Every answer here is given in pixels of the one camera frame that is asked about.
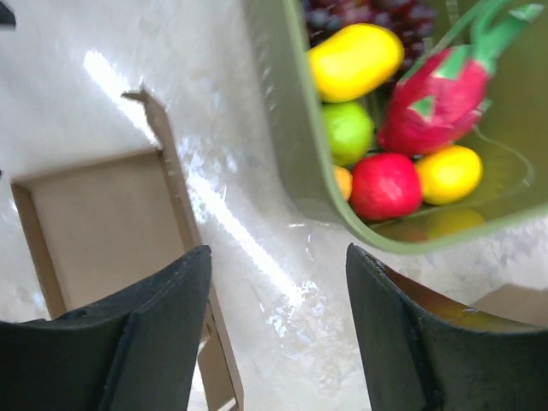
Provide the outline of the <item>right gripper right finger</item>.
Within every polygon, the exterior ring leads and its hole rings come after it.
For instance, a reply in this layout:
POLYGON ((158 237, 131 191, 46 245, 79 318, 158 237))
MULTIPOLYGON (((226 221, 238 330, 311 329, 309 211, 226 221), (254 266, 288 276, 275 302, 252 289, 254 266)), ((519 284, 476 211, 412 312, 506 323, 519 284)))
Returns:
POLYGON ((351 244, 346 278, 374 410, 545 410, 547 329, 451 300, 351 244))

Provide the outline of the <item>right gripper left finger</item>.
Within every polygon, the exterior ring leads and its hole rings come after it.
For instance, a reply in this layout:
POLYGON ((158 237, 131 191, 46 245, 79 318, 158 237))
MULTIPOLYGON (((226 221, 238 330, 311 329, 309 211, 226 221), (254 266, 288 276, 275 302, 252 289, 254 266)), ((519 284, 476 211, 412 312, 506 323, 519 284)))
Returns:
POLYGON ((186 409, 210 284, 200 246, 57 319, 2 323, 2 409, 186 409))

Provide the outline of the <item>brown cardboard paper box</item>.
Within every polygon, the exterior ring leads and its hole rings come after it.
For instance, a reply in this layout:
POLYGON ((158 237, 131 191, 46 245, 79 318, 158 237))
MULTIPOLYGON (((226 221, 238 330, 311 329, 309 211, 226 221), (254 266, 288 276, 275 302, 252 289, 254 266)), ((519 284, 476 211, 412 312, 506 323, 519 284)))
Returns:
MULTIPOLYGON (((146 89, 125 92, 124 98, 142 105, 155 147, 12 182, 50 314, 46 320, 125 289, 206 246, 164 107, 146 89)), ((241 378, 212 279, 195 372, 210 410, 242 409, 241 378)))

